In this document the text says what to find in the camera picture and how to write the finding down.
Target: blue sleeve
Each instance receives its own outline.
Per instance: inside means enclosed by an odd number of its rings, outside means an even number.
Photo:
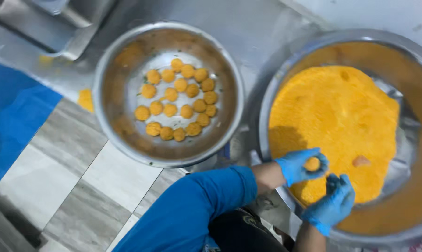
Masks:
[[[244,166],[187,175],[156,200],[114,252],[201,251],[209,222],[247,205],[257,192],[254,174]]]

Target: person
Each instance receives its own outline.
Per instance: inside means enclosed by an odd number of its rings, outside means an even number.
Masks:
[[[306,170],[309,158],[318,170]],[[185,176],[172,184],[114,248],[114,252],[272,252],[290,251],[279,243],[259,218],[240,207],[257,195],[286,184],[324,176],[329,162],[319,148],[288,152],[273,162],[230,166]],[[332,226],[347,217],[354,204],[347,175],[326,178],[326,196],[307,207],[293,246],[294,252],[326,250]]]

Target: blue tarp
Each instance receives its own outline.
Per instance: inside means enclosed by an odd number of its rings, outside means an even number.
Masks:
[[[62,96],[0,65],[0,180]]]

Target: gloved hand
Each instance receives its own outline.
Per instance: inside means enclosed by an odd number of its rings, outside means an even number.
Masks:
[[[354,205],[356,193],[346,174],[326,178],[326,196],[307,207],[301,219],[328,236],[331,227],[345,219]]]
[[[316,171],[309,171],[304,167],[306,161],[312,157],[320,160],[320,168]],[[328,170],[329,164],[327,158],[320,153],[320,148],[288,152],[284,157],[277,158],[275,161],[281,166],[287,186],[303,180],[322,177]]]

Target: stainless steel bowl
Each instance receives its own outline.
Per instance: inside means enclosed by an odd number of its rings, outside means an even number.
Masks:
[[[145,123],[136,122],[133,114],[137,106],[149,105],[163,96],[167,85],[173,86],[173,83],[159,85],[152,100],[138,96],[147,71],[169,67],[176,57],[208,68],[219,95],[218,113],[211,119],[211,125],[199,136],[187,137],[180,143],[147,135]],[[92,95],[99,123],[113,145],[136,161],[161,168],[190,166],[221,149],[235,132],[244,104],[242,78],[230,54],[209,34],[176,22],[147,24],[119,37],[99,62]],[[176,101],[178,111],[193,100],[180,93]],[[185,127],[189,123],[180,115],[169,119],[157,117],[152,116],[149,121],[161,121],[171,127]]]
[[[259,141],[264,161],[271,159],[268,124],[270,108],[278,90],[297,72],[324,65],[354,66],[389,83],[404,95],[420,122],[415,126],[422,126],[422,47],[407,38],[383,31],[331,32],[294,53],[271,80],[259,118]],[[402,123],[412,127],[412,122]],[[355,207],[348,218],[331,230],[330,238],[372,247],[409,245],[422,239],[422,127],[416,144],[417,153],[398,149],[397,154],[414,156],[403,185],[381,200]],[[303,206],[286,187],[277,188],[277,192],[292,211],[301,214]]]

